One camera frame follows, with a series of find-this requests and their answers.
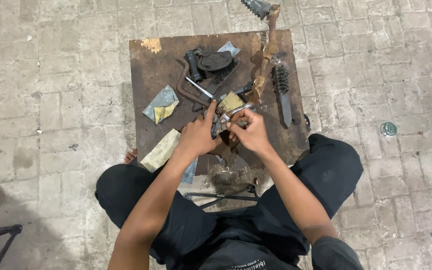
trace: concrete floor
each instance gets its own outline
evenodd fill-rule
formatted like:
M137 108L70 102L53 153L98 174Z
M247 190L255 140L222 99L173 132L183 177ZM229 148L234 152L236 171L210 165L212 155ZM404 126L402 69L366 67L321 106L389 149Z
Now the concrete floor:
M314 132L365 167L340 236L367 269L432 269L432 0L279 2ZM93 193L136 146L128 40L266 28L237 0L0 0L0 226L24 224L0 269L107 267Z

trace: wooden board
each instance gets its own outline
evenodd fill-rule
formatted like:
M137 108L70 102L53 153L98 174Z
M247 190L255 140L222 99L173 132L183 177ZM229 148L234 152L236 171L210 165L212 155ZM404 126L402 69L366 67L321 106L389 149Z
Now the wooden board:
M178 95L179 104L174 113L160 124L155 125L152 120L142 114L144 108L166 85L170 85L176 91L178 79L183 71L184 53L198 46L209 52L216 52L228 41L240 48L241 51L237 55L239 65L221 87L220 93L228 93L241 88L249 81L254 81L255 74L259 72L262 61L260 34L261 32L244 32L129 41L132 92L136 114L136 139L138 155L141 158L145 157L172 128L181 131L183 126L200 114L199 112L192 112L192 102L180 95ZM305 150L309 149L309 145L291 32L288 29L277 30L276 35L279 52L284 54L281 61L286 63L289 69L291 110L294 123L288 130L282 126L271 75L268 75L262 103L256 107L256 112L264 116L268 138L274 149L287 164L293 164ZM206 88L208 82L209 79L205 80L201 86ZM185 89L199 95L189 85L185 85ZM242 144L237 149L239 154L232 169L263 168L259 158L245 149ZM224 165L224 162L220 163L212 155L200 156L196 175L207 174L211 166L216 164Z

